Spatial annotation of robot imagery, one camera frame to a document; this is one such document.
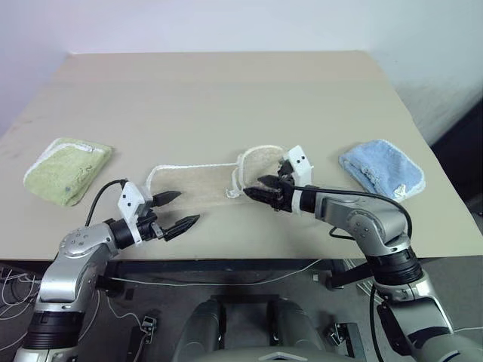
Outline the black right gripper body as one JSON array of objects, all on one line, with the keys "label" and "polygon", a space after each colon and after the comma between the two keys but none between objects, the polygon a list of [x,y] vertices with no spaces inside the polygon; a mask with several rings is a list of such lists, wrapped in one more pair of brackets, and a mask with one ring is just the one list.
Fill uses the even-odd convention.
[{"label": "black right gripper body", "polygon": [[294,195],[295,179],[293,176],[294,168],[290,161],[279,162],[277,174],[272,178],[272,188],[275,196],[272,201],[272,208],[276,211],[293,211],[292,198]]}]

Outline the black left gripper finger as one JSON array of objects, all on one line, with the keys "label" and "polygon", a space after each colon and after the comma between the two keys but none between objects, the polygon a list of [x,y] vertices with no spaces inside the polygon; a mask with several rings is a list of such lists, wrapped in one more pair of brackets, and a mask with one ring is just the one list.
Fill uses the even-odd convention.
[{"label": "black left gripper finger", "polygon": [[173,226],[164,230],[164,240],[168,242],[188,231],[196,224],[199,218],[200,215],[192,215],[176,221]]},{"label": "black left gripper finger", "polygon": [[181,196],[182,193],[179,191],[166,191],[155,194],[152,196],[152,206],[153,207],[162,207],[166,204],[171,203],[174,199]]}]

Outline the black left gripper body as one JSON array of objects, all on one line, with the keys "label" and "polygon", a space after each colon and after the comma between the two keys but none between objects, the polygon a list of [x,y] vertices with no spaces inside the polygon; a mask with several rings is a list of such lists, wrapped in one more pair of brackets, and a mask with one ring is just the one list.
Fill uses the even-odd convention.
[{"label": "black left gripper body", "polygon": [[148,208],[143,215],[137,218],[137,231],[140,234],[141,241],[165,238],[165,231],[157,223],[157,219],[157,214],[151,208]]}]

